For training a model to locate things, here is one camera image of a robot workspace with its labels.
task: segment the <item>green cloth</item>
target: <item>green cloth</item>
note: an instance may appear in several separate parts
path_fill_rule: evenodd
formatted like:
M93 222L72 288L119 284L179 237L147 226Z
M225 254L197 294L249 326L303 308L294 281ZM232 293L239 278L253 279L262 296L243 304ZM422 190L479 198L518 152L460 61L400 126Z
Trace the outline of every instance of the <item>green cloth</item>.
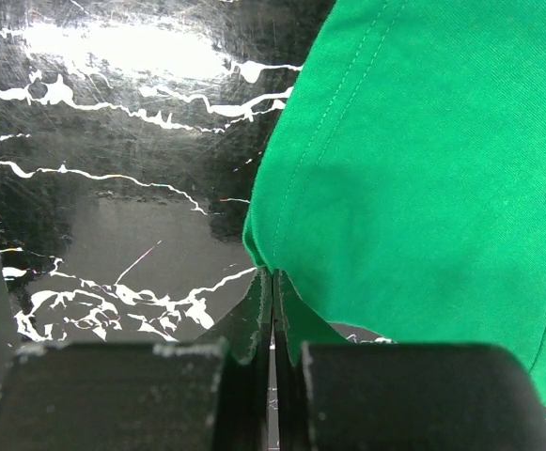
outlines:
M546 2L338 0L244 242L327 321L504 346L546 404Z

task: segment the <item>stitching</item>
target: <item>stitching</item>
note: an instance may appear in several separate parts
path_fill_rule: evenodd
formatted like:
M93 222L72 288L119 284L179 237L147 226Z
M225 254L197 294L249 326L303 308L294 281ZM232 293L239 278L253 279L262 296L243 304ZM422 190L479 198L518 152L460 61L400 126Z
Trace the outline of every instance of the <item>stitching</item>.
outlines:
M302 200L302 198L304 197L304 193L306 191L306 187L308 186L308 183L310 181L310 179L312 178L312 174L314 173L314 170L319 166L319 163L320 163L320 160L322 160L322 157L324 156L325 152L327 151L327 149L329 148L329 145L331 144L331 140L334 138L335 136L335 132L337 131L337 129L339 128L339 125L341 124L341 121L343 120L344 116L346 115L346 112L348 111L348 109L350 108L351 106L351 103L352 101L354 100L354 98L356 97L356 93L358 92L358 89L360 88L361 84L365 81L365 78L367 77L370 69L373 67L373 63L375 62L376 58L377 58L377 55L379 54L379 50L381 49L381 47L383 46L383 43L385 42L385 38L387 37L387 34L389 33L389 30L394 26L394 24L396 23L396 21L398 20L398 18L400 17L400 15L402 14L402 11L404 10L404 8L406 7L406 4L408 3L408 0L403 0L402 1L402 7L400 8L398 14L396 15L396 17L394 18L394 20L389 24L389 26L387 27L387 29L385 30L385 32L383 33L382 35L382 38L381 38L381 41L379 42L379 45L377 46L377 49L375 50L375 54L373 54L370 62L368 63L368 66L367 66L367 69L365 70L365 72L363 73L363 76L362 78L360 79L360 81L358 82L358 85L356 85L356 87L354 88L354 91L351 93L351 96L350 96L350 99L348 100L348 103L346 104L345 108L343 109L343 111L341 112L341 115L339 116L339 119L337 120L337 123L336 125L334 126L333 130L331 131L331 135L329 136L329 139L327 140L327 142L325 143L325 146L324 148L322 149L322 151L320 152L320 155L318 157L318 159L316 160L315 164L314 164L314 167L312 168L312 170L310 171L310 174L308 175L308 178L306 179L305 183L304 183L304 187L302 189L302 191L300 192L300 195L298 196L298 200L297 202L295 203L295 207L294 207L294 210L295 208L297 207L297 205L300 203L300 201ZM377 20L379 19L379 16L381 15L381 13L383 12L383 9L382 11L377 15L377 18L375 19L375 22L377 22ZM370 32L370 29L372 28L372 25L369 27L369 29L367 30L367 33ZM327 111L325 111L325 115L327 115L327 113L329 112L329 109L331 108L331 103L329 104L328 108L327 108ZM310 143L308 143L308 146L310 147L310 145L312 144L312 141L314 140L314 136L313 138L310 140ZM288 189L288 192L286 193L286 196L285 196L285 200L287 201L287 198L289 196L289 189ZM279 225L281 224L281 216L279 216L279 223L277 224L277 231L278 231L278 227ZM275 235L274 235L274 240L273 240L273 257L275 256L275 250L276 250L276 232L275 232Z
M361 53L361 51L363 49L363 46L365 45L365 41L367 40L368 35L370 34L371 30L373 29L373 26L375 26L375 23L377 23L377 21L381 17L382 13L387 8L387 5L389 5L390 1L391 0L385 0L385 3L383 4L382 10L379 11L379 13L377 14L377 17L375 18L375 20L371 23L371 25L368 26L368 29L367 29L365 35L363 36L362 40L360 41L360 44L358 45L358 49L356 49L356 53L354 54L354 58L352 59L352 61L350 62L348 68L346 69L346 73L344 73L344 76L341 79L341 82L339 82L339 86L335 90L335 93L334 93L333 97L331 98L331 100L329 101L329 104L327 105L327 108L325 109L324 114L320 118L319 125L317 126L317 129L312 134L312 137L310 138L310 141L308 141L308 144L307 144L306 148L304 149L304 152L302 152L302 157L300 158L300 161L298 162L297 166L295 167L295 170L293 171L291 181L289 182L289 186L288 186L288 188L287 188L287 190L285 192L285 197L283 199L283 203L281 204L281 211L279 212L279 220L277 221L276 228L274 230L273 259L276 259L276 255L277 255L277 249L278 249L277 237L278 237L278 234L279 234L279 228L281 226L281 222L283 220L283 216L284 216L283 213L285 212L285 208L287 206L287 202L288 202L288 198L289 198L289 191L291 191L291 188L293 186L293 182L295 181L295 178L296 178L296 176L298 174L298 170L300 169L300 167L302 166L302 163L304 162L304 158L306 156L307 151L312 147L312 143L314 142L315 138L319 134L320 128L322 127L322 124L324 123L325 118L327 118L327 115L329 114L329 111L331 111L331 107L333 106L333 104L335 103L335 100L337 99L337 94L339 94L339 91L341 90L342 86L346 82L346 79L348 78L348 75L351 72L351 69L352 69L352 67L354 65L354 62L356 61L356 58L358 58L358 56L360 55L360 53Z

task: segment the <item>black marbled surface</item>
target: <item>black marbled surface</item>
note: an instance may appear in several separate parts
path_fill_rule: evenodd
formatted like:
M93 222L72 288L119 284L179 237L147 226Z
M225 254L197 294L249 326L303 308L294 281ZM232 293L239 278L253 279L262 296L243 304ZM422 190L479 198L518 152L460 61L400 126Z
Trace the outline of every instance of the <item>black marbled surface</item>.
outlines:
M257 166L332 4L0 0L21 340L191 339L239 301Z

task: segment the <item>white vein pattern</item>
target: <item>white vein pattern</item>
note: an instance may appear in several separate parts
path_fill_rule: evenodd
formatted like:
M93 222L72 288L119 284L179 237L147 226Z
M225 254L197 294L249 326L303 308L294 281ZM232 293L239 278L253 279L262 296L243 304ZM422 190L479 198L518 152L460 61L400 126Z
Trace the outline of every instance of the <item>white vein pattern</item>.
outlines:
M251 203L249 200L247 199L235 199L233 197L229 197L227 199L220 199L221 202L242 202L243 204L249 204Z
M30 136L30 133L2 134L0 136L0 143L3 143L4 141L12 138L29 138Z
M34 293L31 296L32 309L29 313L25 314L23 311L19 311L14 315L16 323L18 325L18 333L23 334L31 338L35 342L41 342L45 340L53 340L53 331L55 324L45 325L45 332L41 334L33 325L32 318L37 314L40 309L55 309L57 307L64 310L71 303L78 303L85 305L88 309L88 313L79 319L71 319L64 315L63 322L66 324L72 324L78 329L88 329L93 334L101 338L103 341L107 338L108 329L122 330L120 319L122 313L118 308L122 304L129 306L158 306L161 307L162 313L157 318L148 319L145 315L137 313L128 313L126 316L131 319L140 321L140 326L137 328L137 332L146 332L149 334L156 334L163 338L165 341L174 342L177 339L172 335L177 329L177 325L183 320L183 315L179 311L180 306L189 305L189 308L183 309L184 316L192 319L196 324L202 326L204 329L209 329L214 325L214 320L206 312L206 299L203 297L206 293L213 293L219 288L226 285L232 280L237 280L250 274L256 270L256 268L249 268L240 272L223 277L213 287L193 288L189 291L187 296L178 300L171 300L168 294L164 296L158 296L150 289L141 289L135 291L127 285L121 284L120 280L124 275L130 271L135 265L142 261L153 248L161 241L156 243L150 249L148 249L142 256L133 262L127 269L125 269L117 281L113 285L98 284L95 281L83 279L73 274L66 274L59 271L59 265L63 263L63 260L59 257L49 256L54 261L54 268L47 272L52 277L66 277L69 279L76 279L79 287L74 290L42 290ZM4 249L0 253L4 252L25 252L22 248ZM13 268L8 268L9 273L13 273ZM16 270L21 273L27 273L32 270Z
M250 163L253 163L253 162L254 162L253 158L248 158L247 161L243 165L250 164ZM237 172L239 170L240 170L240 168L236 167L235 169L233 169L233 172Z
M146 187L146 188L147 187L166 188L166 189L172 191L173 193L176 193L176 194L179 194L179 195L185 197L189 202L191 202L193 204L193 206L194 206L192 208L192 211L199 211L202 214L208 215L199 206L197 201L195 201L190 195L188 195L184 191L181 191L181 190L175 188L174 186L168 185L166 183L144 183L144 182L139 181L139 180L137 180L137 179L135 179L133 177L123 176L121 174L106 174L104 176L93 176L93 175L87 173L86 171L81 171L80 169L68 169L64 164L59 166L57 169L50 169L50 168L40 167L39 169L37 169L36 171L33 171L33 172L25 172L19 165L17 165L14 162L0 162L0 166L9 167L11 169L11 171L16 176L20 177L21 179L30 179L31 177L35 176L37 173L44 173L44 174L49 174L49 173L76 174L76 175L80 175L80 176L86 177L88 179L94 179L94 180L126 179L126 180L130 180L132 183L134 183L136 185L143 186L143 187Z
M119 66L130 65L133 67L133 56L124 55L125 59L121 59L119 50L116 53L112 53L112 47L116 48L150 48L152 45L145 47L137 46L136 42L130 47L125 47L123 42L119 42L121 39L129 39L128 36L133 39L139 39L138 37L145 37L145 39L160 39L166 38L168 40L177 41L180 48L187 48L181 55L185 60L189 61L187 54L191 57L192 61L201 61L201 66L192 67L187 63L184 66L178 65L174 69L180 73L181 76L195 76L195 72L199 70L200 74L207 74L213 78L220 76L228 76L229 74L239 71L240 76L248 83L255 83L260 74L264 70L301 70L301 66L293 65L265 65L255 61L246 61L244 63L232 62L230 70L227 70L223 63L224 59L220 54L213 53L211 49L211 43L208 43L201 36L192 36L185 33L176 33L165 35L161 37L158 33L162 33L163 30L154 31L152 28L146 30L129 29L126 30L124 26L110 26L105 27L103 24L96 24L94 28L88 30L78 29L62 29L49 23L37 23L28 28L21 30L10 30L7 28L0 28L0 37L3 39L7 37L20 37L25 41L24 51L26 56L32 61L35 54L47 53L47 54L60 54L63 58L68 73L76 75L82 79L86 79L88 76L97 75L100 76L106 84L111 88L111 85L105 75L103 75L98 69L89 67L85 61L87 56L93 54L94 51L98 53L101 51L104 59L118 63ZM112 46L111 42L118 41L117 46ZM162 65L163 59L160 58L160 54L157 54L157 62ZM156 70L156 61L151 61L153 69ZM119 110L126 113L129 117L138 117L145 122L157 125L166 130L198 130L201 132L224 132L232 124L242 120L254 120L254 116L269 113L274 110L281 110L285 108L286 100L293 89L292 86L288 87L285 91L279 93L267 93L262 94L238 105L215 105L211 104L210 100L203 94L191 94L184 95L174 90L169 89L166 86L140 86L139 92L143 97L168 97L185 101L187 103L201 100L206 105L208 113L211 115L219 115L223 117L235 117L235 119L229 121L222 128L208 129L205 127L191 126L188 124L181 124L172 120L172 113L170 113L166 120L164 120L164 113L158 111L158 113L150 117L148 112L144 108L139 108L137 111L132 111L125 105L115 105L109 102L98 102L91 105L78 104L74 100L74 91L72 87L68 86L64 82L62 74L57 74L56 80L53 83L42 82L43 74L41 70L31 70L28 74L30 83L25 86L10 87L8 89L0 89L0 99L4 101L27 101L28 104L32 102L39 103L41 105L57 105L64 103L71 108L80 111L98 111L101 109ZM47 88L46 94L39 99L32 97L29 92L30 86L37 80L41 81ZM254 111L254 108L263 103L264 101L273 101L273 105L264 111Z

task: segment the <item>green fabric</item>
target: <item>green fabric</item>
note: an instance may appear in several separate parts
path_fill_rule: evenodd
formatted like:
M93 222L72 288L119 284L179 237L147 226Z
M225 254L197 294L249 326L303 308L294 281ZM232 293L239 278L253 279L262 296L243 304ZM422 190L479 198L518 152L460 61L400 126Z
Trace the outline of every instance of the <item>green fabric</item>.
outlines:
M338 0L244 242L327 321L506 347L546 404L546 2Z

